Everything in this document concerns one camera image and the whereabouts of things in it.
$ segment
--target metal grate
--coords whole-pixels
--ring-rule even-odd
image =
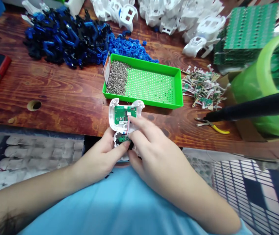
[[[255,161],[214,163],[214,188],[259,234],[279,235],[279,200],[271,172]]]
[[[175,104],[174,77],[130,68],[128,69],[125,96]]]

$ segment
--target green circuit board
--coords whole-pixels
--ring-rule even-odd
[[[125,141],[128,141],[128,140],[131,141],[126,134],[122,135],[122,136],[119,136],[118,140],[119,140],[119,142],[125,142]]]
[[[115,106],[114,124],[127,124],[127,116],[136,117],[136,107]]]

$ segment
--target wooden table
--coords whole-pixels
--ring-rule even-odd
[[[227,15],[236,1],[227,1],[223,14]],[[0,53],[10,56],[12,63],[0,84],[0,124],[22,128],[102,136],[108,124],[108,105],[102,94],[104,78],[102,65],[90,65],[83,70],[71,70],[34,61],[23,45],[28,24],[21,18],[22,8],[6,5],[0,17]],[[84,3],[93,19],[96,18],[90,1]],[[121,33],[117,24],[110,22],[115,35]],[[189,65],[207,69],[212,58],[188,58],[182,55],[184,41],[180,35],[155,33],[139,17],[134,22],[132,38],[147,41],[146,51],[161,64],[178,68]],[[39,100],[42,106],[29,111],[26,106]],[[217,126],[231,134],[222,135],[210,127],[195,126],[195,117],[208,111],[192,108],[191,97],[184,97],[184,107],[175,110],[146,106],[143,116],[156,123],[180,147],[208,149],[245,154],[260,158],[279,158],[279,141],[248,143],[242,141],[234,123],[220,122]]]

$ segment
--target pile of screws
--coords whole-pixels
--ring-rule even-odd
[[[116,95],[125,95],[128,70],[131,67],[120,61],[111,63],[110,74],[107,83],[107,93]]]

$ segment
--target yellow pliers handle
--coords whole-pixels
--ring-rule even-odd
[[[230,132],[229,131],[222,131],[222,130],[220,130],[218,127],[216,127],[216,125],[210,125],[215,131],[217,131],[217,132],[219,132],[219,133],[221,133],[221,134],[230,134]]]

